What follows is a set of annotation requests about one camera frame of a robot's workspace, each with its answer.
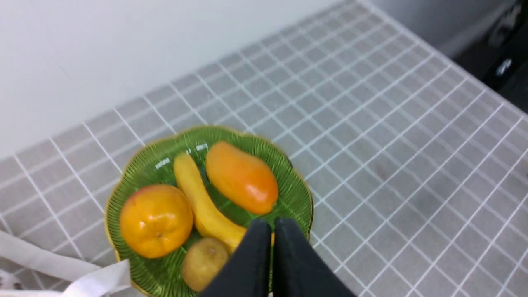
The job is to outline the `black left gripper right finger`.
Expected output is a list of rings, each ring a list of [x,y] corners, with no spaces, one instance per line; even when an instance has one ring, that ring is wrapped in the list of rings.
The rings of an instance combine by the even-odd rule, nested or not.
[[[275,297],[354,297],[311,247],[292,218],[275,220],[272,263]]]

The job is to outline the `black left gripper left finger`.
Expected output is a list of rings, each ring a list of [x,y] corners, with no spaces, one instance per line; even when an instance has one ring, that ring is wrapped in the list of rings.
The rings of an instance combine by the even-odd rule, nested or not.
[[[267,297],[271,228],[263,219],[249,225],[239,246],[200,297]]]

